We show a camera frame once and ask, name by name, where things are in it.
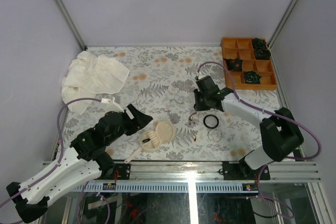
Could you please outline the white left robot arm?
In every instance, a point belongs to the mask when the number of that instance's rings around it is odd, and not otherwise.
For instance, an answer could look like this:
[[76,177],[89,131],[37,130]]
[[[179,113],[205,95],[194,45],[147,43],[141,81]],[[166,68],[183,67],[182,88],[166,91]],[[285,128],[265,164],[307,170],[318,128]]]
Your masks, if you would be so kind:
[[60,197],[97,178],[114,175],[115,163],[107,146],[123,135],[130,136],[147,126],[153,118],[132,104],[127,111],[110,111],[98,123],[78,136],[54,160],[31,179],[12,182],[6,190],[22,222],[31,223],[46,213]]

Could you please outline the beige round jewelry case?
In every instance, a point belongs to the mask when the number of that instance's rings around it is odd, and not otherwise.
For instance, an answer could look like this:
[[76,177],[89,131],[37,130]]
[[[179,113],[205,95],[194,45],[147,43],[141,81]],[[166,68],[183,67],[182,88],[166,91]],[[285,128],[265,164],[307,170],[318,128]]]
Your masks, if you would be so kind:
[[169,121],[161,121],[156,125],[155,130],[145,131],[140,139],[140,147],[124,160],[125,164],[130,163],[141,152],[154,153],[158,151],[162,144],[168,144],[173,141],[176,128]]

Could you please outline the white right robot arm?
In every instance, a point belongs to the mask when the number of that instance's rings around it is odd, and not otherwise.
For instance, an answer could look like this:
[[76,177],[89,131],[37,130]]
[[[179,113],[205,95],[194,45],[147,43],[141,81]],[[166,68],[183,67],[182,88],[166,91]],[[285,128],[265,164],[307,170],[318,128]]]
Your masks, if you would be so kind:
[[271,114],[259,111],[255,105],[244,104],[232,89],[220,89],[210,76],[197,78],[196,85],[196,111],[215,109],[228,112],[260,130],[261,146],[241,158],[238,165],[228,171],[232,179],[254,179],[263,165],[281,162],[303,143],[304,138],[298,126],[281,118],[285,116],[293,120],[288,109],[281,108]]

